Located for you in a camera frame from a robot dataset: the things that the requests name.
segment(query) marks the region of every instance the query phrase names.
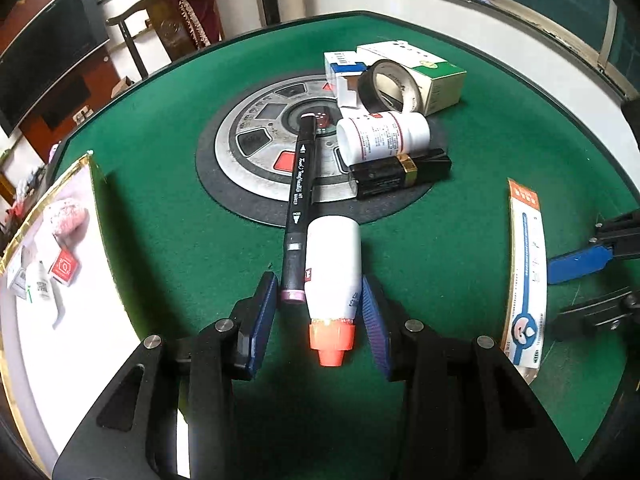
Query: black tape roll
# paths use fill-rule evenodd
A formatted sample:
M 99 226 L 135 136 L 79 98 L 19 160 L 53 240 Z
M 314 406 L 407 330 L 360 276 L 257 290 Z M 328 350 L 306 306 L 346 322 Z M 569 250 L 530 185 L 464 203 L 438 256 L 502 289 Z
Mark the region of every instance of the black tape roll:
M 402 94 L 402 111 L 422 112 L 422 96 L 420 87 L 411 73 L 401 64 L 390 59 L 379 59 L 367 68 L 358 78 L 358 95 L 367 112 L 386 112 L 395 110 L 384 97 L 377 85 L 377 76 L 382 74 L 398 86 Z

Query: window frame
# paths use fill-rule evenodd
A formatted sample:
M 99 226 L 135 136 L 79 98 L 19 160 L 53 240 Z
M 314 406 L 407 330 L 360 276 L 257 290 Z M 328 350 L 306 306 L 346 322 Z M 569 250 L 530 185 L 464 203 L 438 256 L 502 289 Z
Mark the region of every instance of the window frame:
M 554 22 L 552 19 L 515 0 L 488 1 L 497 7 L 497 9 L 526 23 L 544 34 L 546 38 L 555 41 L 566 50 L 569 50 L 591 69 L 616 86 L 625 98 L 631 99 L 640 96 L 638 89 L 634 88 L 626 77 L 609 62 L 618 15 L 618 10 L 613 0 L 609 0 L 607 26 L 602 39 L 602 45 L 598 50 L 588 45 L 584 40 L 559 23 Z

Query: orange nozzle cap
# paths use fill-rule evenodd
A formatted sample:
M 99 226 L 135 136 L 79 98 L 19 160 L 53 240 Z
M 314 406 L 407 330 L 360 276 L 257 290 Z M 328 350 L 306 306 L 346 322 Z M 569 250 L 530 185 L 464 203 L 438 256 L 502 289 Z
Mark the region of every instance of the orange nozzle cap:
M 313 319 L 310 346 L 318 350 L 321 366 L 341 366 L 345 350 L 353 348 L 356 327 L 351 319 Z

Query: red small box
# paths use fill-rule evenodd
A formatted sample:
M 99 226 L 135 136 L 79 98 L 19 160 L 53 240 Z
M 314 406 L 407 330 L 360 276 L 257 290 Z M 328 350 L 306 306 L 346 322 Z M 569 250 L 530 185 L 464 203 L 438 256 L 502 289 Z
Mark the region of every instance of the red small box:
M 53 262 L 49 273 L 52 278 L 63 283 L 63 285 L 69 286 L 76 275 L 79 265 L 78 260 L 76 260 L 71 252 L 66 249 L 60 249 L 60 254 L 56 258 L 56 261 Z

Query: black tv screen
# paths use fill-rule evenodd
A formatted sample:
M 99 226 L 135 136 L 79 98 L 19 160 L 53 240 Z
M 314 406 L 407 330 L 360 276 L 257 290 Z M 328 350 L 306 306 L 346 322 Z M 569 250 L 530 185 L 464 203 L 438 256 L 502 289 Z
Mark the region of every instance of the black tv screen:
M 107 40 L 95 0 L 53 0 L 0 56 L 0 126 L 9 135 L 66 72 Z

